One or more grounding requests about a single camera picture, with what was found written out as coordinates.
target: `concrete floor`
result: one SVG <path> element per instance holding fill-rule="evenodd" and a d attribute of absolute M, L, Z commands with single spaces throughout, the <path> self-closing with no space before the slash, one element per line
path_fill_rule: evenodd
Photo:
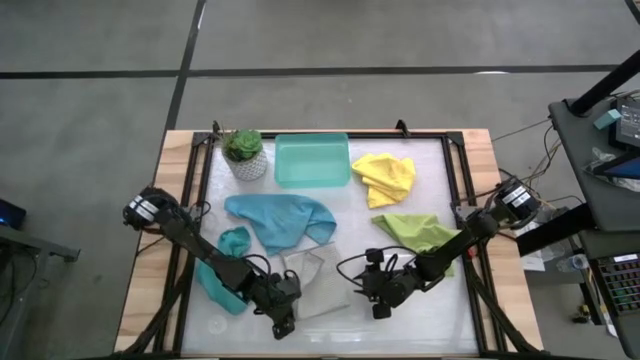
<path fill-rule="evenodd" d="M 179 69 L 195 0 L 0 1 L 0 72 Z M 207 3 L 193 69 L 614 64 L 640 48 L 623 1 L 218 0 Z M 178 129 L 483 127 L 494 137 L 544 119 L 603 73 L 187 81 Z M 26 230 L 82 248 L 50 268 L 31 311 L 25 359 L 113 347 L 137 235 L 122 205 L 153 176 L 176 81 L 0 80 L 0 197 L 29 210 Z M 639 88 L 640 78 L 627 88 Z M 494 143 L 525 175 L 547 125 Z M 563 152 L 538 189 L 581 196 Z M 568 320 L 575 287 L 533 287 L 545 348 L 625 358 L 605 329 Z"/>

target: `gray cloth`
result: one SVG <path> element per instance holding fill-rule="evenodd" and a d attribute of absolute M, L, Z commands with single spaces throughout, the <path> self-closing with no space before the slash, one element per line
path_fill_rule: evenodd
<path fill-rule="evenodd" d="M 284 264 L 300 278 L 302 296 L 294 305 L 296 319 L 306 319 L 349 306 L 349 289 L 336 271 L 340 262 L 333 243 L 291 254 Z"/>

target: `wooden table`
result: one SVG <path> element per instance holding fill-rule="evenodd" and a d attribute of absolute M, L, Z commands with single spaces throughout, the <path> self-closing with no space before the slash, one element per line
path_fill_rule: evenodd
<path fill-rule="evenodd" d="M 371 132 L 389 130 L 370 130 Z M 445 131 L 445 130 L 413 130 L 413 131 Z M 473 185 L 477 193 L 481 193 L 494 188 L 500 182 L 498 166 L 489 131 L 486 129 L 455 129 L 464 135 L 465 147 Z M 185 173 L 191 149 L 193 131 L 169 131 L 167 132 L 162 153 L 159 160 L 158 169 L 155 176 L 155 186 L 161 187 L 179 199 L 182 194 Z M 461 174 L 461 167 L 458 156 L 454 153 L 454 167 L 458 188 L 461 189 L 461 197 L 464 194 L 464 186 Z M 196 192 L 199 185 L 200 173 L 202 170 L 203 155 L 198 156 L 196 174 L 194 176 L 194 186 L 192 187 L 191 198 L 196 199 Z M 140 247 L 143 247 L 155 239 L 157 235 L 143 234 L 140 240 Z M 129 284 L 129 291 L 125 302 L 120 328 L 118 331 L 115 351 L 126 349 L 138 337 L 149 323 L 156 310 L 159 308 L 164 283 L 171 252 L 171 243 L 161 241 L 157 245 L 144 252 L 144 256 L 136 259 Z M 518 247 L 512 240 L 497 236 L 489 242 L 488 254 L 491 262 L 491 271 L 494 285 L 498 296 L 498 301 L 502 309 L 516 328 L 535 347 L 542 349 L 542 341 L 538 332 L 538 324 L 531 304 L 529 289 L 524 276 L 524 271 L 520 262 Z M 186 254 L 181 254 L 179 269 L 184 268 L 184 258 Z M 170 325 L 175 321 L 177 304 L 169 318 Z M 490 325 L 490 316 L 483 306 L 483 322 L 485 331 L 489 339 L 489 348 L 495 349 L 493 333 Z M 173 339 L 174 326 L 169 326 L 166 334 L 165 344 L 170 346 Z"/>

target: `teal cloth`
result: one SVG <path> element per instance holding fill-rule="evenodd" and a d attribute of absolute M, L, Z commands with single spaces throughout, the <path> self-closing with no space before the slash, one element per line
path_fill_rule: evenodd
<path fill-rule="evenodd" d="M 242 257 L 251 246 L 251 235 L 244 226 L 227 230 L 218 239 L 218 250 L 225 255 Z M 227 290 L 211 267 L 200 260 L 196 263 L 196 280 L 207 292 L 209 299 L 220 304 L 230 314 L 241 314 L 247 303 Z"/>
<path fill-rule="evenodd" d="M 305 234 L 324 245 L 336 229 L 331 212 L 306 196 L 236 195 L 225 200 L 224 208 L 249 220 L 268 256 L 295 247 Z"/>

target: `towel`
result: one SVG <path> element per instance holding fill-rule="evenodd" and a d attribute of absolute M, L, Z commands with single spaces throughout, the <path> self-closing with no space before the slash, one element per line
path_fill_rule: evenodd
<path fill-rule="evenodd" d="M 302 296 L 295 302 L 296 319 L 326 314 L 350 305 L 349 283 L 336 271 L 340 255 L 331 243 L 283 255 L 288 270 L 300 278 Z"/>
<path fill-rule="evenodd" d="M 242 257 L 251 246 L 251 236 L 244 226 L 227 230 L 218 239 L 218 250 L 225 255 Z M 230 314 L 241 314 L 247 303 L 242 301 L 240 295 L 227 290 L 211 267 L 197 260 L 196 280 L 207 292 L 209 299 L 220 304 Z"/>
<path fill-rule="evenodd" d="M 351 168 L 362 175 L 362 182 L 369 186 L 367 204 L 370 209 L 404 200 L 416 176 L 413 160 L 398 160 L 389 153 L 367 154 L 353 163 Z"/>
<path fill-rule="evenodd" d="M 394 240 L 417 253 L 435 250 L 460 232 L 440 225 L 438 217 L 430 214 L 384 214 L 371 218 L 371 221 Z M 453 276 L 453 268 L 449 267 L 446 275 Z"/>
<path fill-rule="evenodd" d="M 224 208 L 249 220 L 268 256 L 295 247 L 305 234 L 324 245 L 336 229 L 331 212 L 306 196 L 236 195 L 225 200 Z"/>

